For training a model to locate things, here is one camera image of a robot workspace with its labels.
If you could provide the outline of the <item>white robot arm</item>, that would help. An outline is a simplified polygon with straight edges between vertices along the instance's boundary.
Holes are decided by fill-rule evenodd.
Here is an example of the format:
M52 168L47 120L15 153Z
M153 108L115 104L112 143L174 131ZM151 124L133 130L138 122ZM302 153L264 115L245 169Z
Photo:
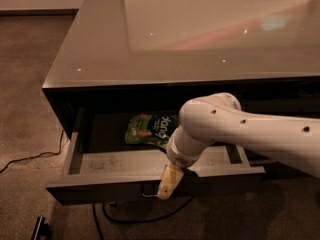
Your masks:
M294 169L320 177L320 120L248 113L236 97L217 93L184 103L180 125L166 148L157 197L166 200L180 183L184 168L216 142L241 146Z

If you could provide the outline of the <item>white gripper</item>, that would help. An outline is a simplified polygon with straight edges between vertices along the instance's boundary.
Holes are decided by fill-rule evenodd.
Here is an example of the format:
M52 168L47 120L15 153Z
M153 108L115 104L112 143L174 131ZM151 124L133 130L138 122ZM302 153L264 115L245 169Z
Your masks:
M200 158L203 150L204 145L188 135L170 137L166 154L173 164L166 166L163 171L157 192L159 199L167 200L171 197L184 176L180 168L192 166Z

